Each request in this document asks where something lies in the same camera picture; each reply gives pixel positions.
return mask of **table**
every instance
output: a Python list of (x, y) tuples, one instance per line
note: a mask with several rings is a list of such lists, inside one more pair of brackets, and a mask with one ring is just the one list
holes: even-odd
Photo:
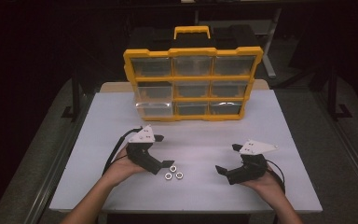
[(254, 139), (279, 146), (266, 153), (286, 178), (286, 195), (297, 212), (320, 212), (322, 207), (296, 150), (282, 111), (270, 90), (253, 90), (242, 120), (144, 122), (132, 105), (132, 92), (96, 93), (77, 138), (62, 179), (49, 206), (70, 211), (101, 176), (118, 138), (126, 131), (151, 124), (165, 136), (149, 153), (158, 159), (175, 160), (183, 179), (166, 180), (168, 169), (157, 175), (131, 176), (113, 189), (105, 205), (107, 213), (257, 213), (270, 211), (251, 189), (230, 186), (214, 166), (241, 166), (232, 144)]

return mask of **plastic storage case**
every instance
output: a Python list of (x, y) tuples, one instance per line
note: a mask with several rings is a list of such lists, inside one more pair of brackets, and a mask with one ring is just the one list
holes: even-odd
[(262, 55), (248, 25), (136, 28), (124, 70), (144, 120), (242, 119)]

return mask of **hand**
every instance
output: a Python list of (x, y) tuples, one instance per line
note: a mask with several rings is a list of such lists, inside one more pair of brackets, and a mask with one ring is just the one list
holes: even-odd
[(108, 181), (112, 187), (118, 185), (131, 175), (145, 171), (144, 168), (133, 163), (127, 157), (127, 146), (124, 146), (116, 155), (114, 162), (103, 174), (103, 179)]
[(92, 187), (89, 193), (69, 213), (62, 223), (95, 223), (103, 204), (113, 187), (145, 169), (134, 164), (127, 157), (126, 147), (116, 156), (116, 161), (107, 169), (103, 176)]
[(241, 185), (256, 191), (257, 194), (275, 210), (280, 220), (279, 223), (302, 223), (301, 218), (284, 195), (281, 186), (269, 172), (266, 172), (256, 180), (242, 182)]
[(286, 198), (281, 189), (281, 186), (269, 172), (256, 180), (249, 180), (242, 182), (241, 185), (249, 187), (257, 192), (257, 194), (268, 203), (272, 208), (280, 203), (282, 198)]

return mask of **organizer drawer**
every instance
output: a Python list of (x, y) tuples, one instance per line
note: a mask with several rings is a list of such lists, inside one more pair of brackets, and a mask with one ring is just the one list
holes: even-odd
[(242, 97), (245, 94), (247, 81), (213, 81), (213, 97)]
[(173, 58), (175, 76), (209, 76), (211, 74), (212, 57), (180, 56)]
[(255, 56), (218, 56), (214, 59), (213, 74), (216, 76), (238, 76), (251, 72)]
[(137, 77), (169, 77), (170, 58), (131, 58), (134, 74)]
[(175, 97), (207, 97), (210, 81), (177, 81)]
[(178, 102), (176, 109), (178, 115), (206, 115), (208, 102)]
[(242, 101), (210, 102), (209, 109), (212, 115), (237, 115), (241, 107)]

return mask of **hex nut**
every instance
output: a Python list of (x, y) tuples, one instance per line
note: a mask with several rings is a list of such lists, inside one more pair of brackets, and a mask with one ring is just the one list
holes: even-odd
[(167, 173), (167, 174), (165, 174), (165, 179), (167, 179), (167, 180), (172, 179), (172, 175), (171, 175), (171, 173)]
[(183, 178), (183, 173), (182, 172), (176, 173), (176, 178), (182, 179)]
[(171, 166), (170, 171), (173, 172), (173, 173), (176, 172), (176, 166)]

